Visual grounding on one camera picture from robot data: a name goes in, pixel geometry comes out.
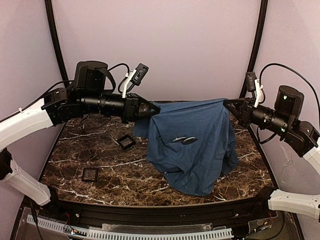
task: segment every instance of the white bracket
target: white bracket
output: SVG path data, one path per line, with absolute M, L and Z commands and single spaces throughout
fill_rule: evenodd
M 135 69 L 130 69 L 129 73 L 126 73 L 126 80 L 123 83 L 123 91 L 122 91 L 122 98 L 125 99 L 127 96 L 127 88 L 128 88 L 128 84 L 131 81 L 131 79 L 134 77 L 135 73 L 137 72 L 137 70 Z
M 286 211 L 302 214 L 319 220 L 320 195 L 305 195 L 275 190 L 268 200 L 268 206 L 273 211 Z
M 260 85 L 260 79 L 255 79 L 254 80 L 254 86 L 255 86 L 255 91 L 256 91 L 256 98 L 254 102 L 254 107 L 257 108 L 259 103 L 262 102 L 263 99 L 263 92 L 262 89 L 264 88 L 263 85 Z
M 9 184 L 34 200 L 36 204 L 40 206 L 50 202 L 51 194 L 47 185 L 35 180 L 27 172 L 21 169 L 13 159 L 10 161 L 10 167 L 12 169 L 12 173 L 8 173 L 0 182 Z
M 318 147 L 313 147 L 310 151 L 303 155 L 303 159 L 311 164 L 311 166 L 320 175 L 320 138 L 316 143 L 318 144 Z

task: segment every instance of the blue cloth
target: blue cloth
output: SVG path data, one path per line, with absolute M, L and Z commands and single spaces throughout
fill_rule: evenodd
M 147 137 L 147 160 L 175 189 L 209 195 L 214 182 L 238 164 L 236 137 L 224 99 L 155 103 L 159 114 L 134 125 L 134 135 Z M 177 138 L 196 138 L 183 144 Z

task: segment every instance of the black cable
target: black cable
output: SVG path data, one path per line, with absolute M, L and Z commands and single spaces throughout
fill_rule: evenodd
M 266 15 L 267 15 L 267 6 L 268 6 L 268 0 L 261 0 L 259 17 L 256 25 L 251 56 L 250 56 L 248 68 L 246 69 L 247 72 L 252 72 L 256 64 L 260 42 L 262 38 L 262 33 L 264 30 Z M 246 84 L 246 79 L 244 79 L 239 98 L 245 98 L 246 94 L 247 94 L 247 84 Z
M 280 228 L 280 231 L 276 235 L 274 235 L 272 237 L 269 237 L 269 238 L 265 238 L 265 239 L 261 239 L 261 238 L 246 238 L 246 240 L 272 240 L 272 239 L 278 237 L 282 233 L 282 230 L 284 229 L 285 223 L 286 223 L 285 214 L 282 211 L 281 211 L 281 214 L 282 214 L 282 226 Z
M 122 63 L 119 63 L 119 64 L 117 64 L 117 65 L 114 65 L 113 67 L 109 68 L 108 71 L 111 71 L 112 69 L 115 69 L 115 68 L 117 68 L 117 67 L 119 67 L 119 66 L 125 66 L 125 67 L 126 67 L 126 70 L 127 70 L 127 73 L 130 72 L 129 66 L 128 66 L 127 64 L 123 63 L 123 62 L 122 62 Z
M 260 102 L 260 104 L 263 104 L 265 102 L 265 100 L 266 100 L 266 94 L 265 94 L 265 91 L 263 89 L 261 89 L 261 91 L 262 91 L 262 94 L 263 94 L 263 100 L 262 100 L 262 102 Z
M 51 89 L 53 89 L 55 86 L 59 85 L 59 84 L 63 84 L 65 83 L 65 81 L 58 81 L 55 84 L 53 84 L 49 89 L 47 89 L 41 96 L 39 96 L 36 100 L 34 100 L 33 102 L 31 102 L 30 104 L 28 104 L 27 106 L 25 106 L 24 108 L 21 109 L 21 111 L 26 110 L 27 108 L 29 108 L 30 106 L 32 106 L 33 104 L 35 104 L 37 101 L 39 101 L 41 98 L 44 97 L 44 95 L 46 95 Z M 14 113 L 12 113 L 9 116 L 6 116 L 5 118 L 0 120 L 0 123 L 2 123 L 3 121 L 17 115 L 18 113 L 20 113 L 20 111 L 16 111 Z
M 125 80 L 126 80 L 127 78 L 125 77 L 124 79 L 122 79 L 122 81 L 119 83 L 119 85 L 118 85 L 118 92 L 120 93 L 120 94 L 122 94 L 122 91 L 120 90 L 120 87 L 121 87 L 121 85 L 125 82 Z
M 36 230 L 38 232 L 39 238 L 40 238 L 40 240 L 44 240 L 43 237 L 42 237 L 42 234 L 40 232 L 40 229 L 39 229 L 37 213 L 36 213 L 35 207 L 33 205 L 33 201 L 31 199 L 30 199 L 30 205 L 31 205 L 31 215 L 32 215 L 33 221 L 35 223 Z
M 279 66 L 279 67 L 285 68 L 285 69 L 295 73 L 296 75 L 298 75 L 300 78 L 302 78 L 309 85 L 309 87 L 312 89 L 313 94 L 315 96 L 316 104 L 318 105 L 318 117 L 319 117 L 319 129 L 320 129 L 320 103 L 319 103 L 319 99 L 318 99 L 318 95 L 316 93 L 316 90 L 311 85 L 311 83 L 304 76 L 302 76 L 300 73 L 298 73 L 296 70 L 293 70 L 292 68 L 290 68 L 290 67 L 288 67 L 286 65 L 283 65 L 283 64 L 280 64 L 280 63 L 275 63 L 275 62 L 269 63 L 268 65 L 264 66 L 264 68 L 261 70 L 260 77 L 259 77 L 260 83 L 262 83 L 262 74 L 263 74 L 263 72 L 266 70 L 266 68 L 268 68 L 270 66 Z
M 256 128 L 256 138 L 258 139 L 259 144 L 265 144 L 267 142 L 269 142 L 270 140 L 272 140 L 277 134 L 273 133 L 270 137 L 268 137 L 267 139 L 261 141 L 260 140 L 260 136 L 259 136 L 259 126 Z
M 61 78 L 63 80 L 64 86 L 68 87 L 69 78 L 68 78 L 64 58 L 62 56 L 61 47 L 59 43 L 58 32 L 57 32 L 57 27 L 55 22 L 55 14 L 52 7 L 52 1 L 44 0 L 44 3 L 45 3 L 46 16 L 48 19 L 48 25 L 49 25 L 50 34 L 51 34 L 51 40 L 52 40 L 53 49 L 55 53 L 55 58 L 58 63 L 58 67 L 60 70 L 60 74 L 61 74 Z
M 131 84 L 131 86 L 127 89 L 127 93 L 129 93 L 136 85 L 134 83 Z

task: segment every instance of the wire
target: wire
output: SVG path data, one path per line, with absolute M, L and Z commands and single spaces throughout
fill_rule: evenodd
M 263 104 L 265 102 L 265 100 L 266 100 L 266 94 L 265 94 L 265 90 L 264 89 L 261 89 L 261 91 L 262 91 L 262 94 L 263 94 L 263 100 L 262 100 L 262 102 L 260 102 L 260 104 Z
M 88 113 L 88 115 L 87 115 L 87 116 L 85 116 L 85 117 L 80 121 L 80 123 L 79 123 L 79 128 L 80 128 L 80 129 L 82 129 L 82 128 L 83 128 L 83 127 L 82 127 L 82 124 L 84 123 L 84 121 L 85 121 L 85 120 L 87 120 L 87 119 L 88 119 L 89 115 L 90 115 L 90 113 Z
M 261 238 L 246 238 L 246 240 L 272 240 L 272 239 L 275 239 L 276 237 L 278 237 L 282 233 L 282 230 L 284 229 L 285 223 L 286 223 L 285 214 L 282 211 L 280 213 L 282 214 L 282 225 L 281 225 L 280 231 L 276 235 L 274 235 L 272 237 L 269 237 L 269 238 L 265 238 L 265 239 L 261 239 Z
M 117 68 L 117 67 L 119 67 L 119 66 L 125 66 L 127 72 L 128 72 L 128 73 L 130 72 L 129 66 L 128 66 L 127 64 L 123 63 L 123 62 L 122 62 L 122 63 L 119 63 L 119 64 L 117 64 L 117 65 L 114 65 L 113 67 L 109 68 L 108 71 L 110 72 L 111 70 L 113 70 L 113 69 L 115 69 L 115 68 Z
M 30 204 L 31 204 L 31 215 L 32 215 L 33 221 L 35 223 L 36 230 L 38 232 L 39 238 L 40 238 L 40 240 L 44 240 L 43 237 L 42 237 L 42 234 L 40 232 L 40 229 L 39 229 L 37 213 L 36 213 L 35 207 L 34 207 L 31 199 L 30 199 Z
M 271 225 L 274 223 L 274 220 L 272 218 L 271 212 L 268 211 L 268 214 L 270 215 Z
M 234 239 L 238 239 L 238 238 L 242 238 L 242 239 L 246 239 L 248 236 L 255 234 L 257 232 L 259 232 L 260 229 L 262 229 L 263 227 L 265 227 L 268 224 L 268 222 L 264 222 L 262 225 L 258 226 L 257 228 L 253 229 L 251 232 L 249 232 L 248 234 L 245 235 L 234 235 Z
M 120 94 L 122 94 L 122 91 L 120 90 L 120 87 L 121 87 L 121 85 L 125 82 L 125 80 L 126 80 L 127 78 L 125 77 L 124 79 L 122 79 L 122 81 L 119 83 L 119 85 L 118 85 L 118 92 L 120 93 Z
M 29 108 L 30 106 L 32 106 L 33 104 L 35 104 L 37 101 L 39 101 L 41 98 L 44 97 L 44 95 L 46 95 L 51 89 L 53 89 L 55 86 L 59 85 L 59 84 L 63 84 L 65 83 L 66 81 L 58 81 L 56 82 L 55 84 L 53 84 L 51 87 L 49 87 L 41 96 L 39 96 L 36 100 L 34 100 L 33 102 L 31 102 L 30 104 L 28 104 L 27 106 L 25 106 L 24 108 L 22 108 L 21 111 L 24 111 L 26 110 L 27 108 Z M 5 120 L 17 115 L 18 113 L 20 113 L 20 111 L 16 111 L 14 113 L 12 113 L 11 115 L 9 116 L 6 116 L 5 118 L 1 119 L 0 120 L 0 123 L 4 122 Z
M 260 128 L 259 126 L 256 128 L 256 138 L 258 139 L 258 142 L 261 145 L 269 142 L 270 140 L 272 140 L 277 135 L 276 133 L 273 133 L 270 137 L 268 137 L 267 139 L 261 141 L 260 140 L 260 136 L 259 136 L 259 128 Z
M 270 67 L 270 66 L 279 66 L 279 67 L 282 67 L 282 68 L 285 68 L 293 73 L 295 73 L 296 75 L 298 75 L 300 78 L 302 78 L 308 85 L 309 87 L 312 89 L 313 91 L 313 94 L 315 96 L 315 99 L 316 99 L 316 104 L 318 105 L 318 117 L 319 117 L 319 129 L 320 129 L 320 103 L 319 103 L 319 99 L 318 99 L 318 95 L 316 93 L 316 90 L 314 89 L 314 87 L 311 85 L 311 83 L 304 77 L 302 76 L 300 73 L 298 73 L 296 70 L 293 70 L 292 68 L 286 66 L 286 65 L 283 65 L 283 64 L 280 64 L 280 63 L 269 63 L 267 64 L 266 66 L 264 66 L 264 68 L 261 70 L 260 72 L 260 76 L 259 76 L 259 79 L 260 79 L 260 83 L 262 83 L 262 74 L 263 72 L 266 70 L 266 68 Z

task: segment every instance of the black metal frame pole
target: black metal frame pole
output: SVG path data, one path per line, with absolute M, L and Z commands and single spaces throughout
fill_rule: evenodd
M 48 25 L 50 29 L 50 34 L 51 34 L 51 39 L 52 39 L 52 44 L 55 52 L 55 57 L 56 61 L 58 63 L 58 67 L 60 70 L 61 78 L 64 81 L 64 86 L 68 87 L 69 86 L 69 78 L 64 62 L 64 58 L 62 56 L 61 48 L 60 48 L 60 43 L 59 43 L 59 38 L 58 38 L 58 33 L 57 33 L 57 28 L 56 28 L 56 22 L 55 22 L 55 15 L 54 15 L 54 10 L 52 7 L 52 1 L 51 0 L 44 0 L 45 3 L 45 10 L 46 10 L 46 16 L 48 19 Z
M 260 42 L 261 42 L 261 38 L 262 38 L 262 33 L 264 30 L 264 25 L 265 25 L 265 20 L 266 20 L 267 6 L 268 6 L 268 0 L 261 0 L 259 18 L 258 18 L 258 23 L 256 26 L 255 37 L 254 37 L 254 42 L 253 42 L 253 46 L 252 46 L 250 61 L 248 64 L 248 68 L 246 70 L 247 72 L 252 72 L 254 70 L 254 67 L 256 64 L 258 51 L 259 51 L 259 47 L 260 47 Z M 239 98 L 244 98 L 246 96 L 246 94 L 247 94 L 247 85 L 246 85 L 246 80 L 244 80 Z

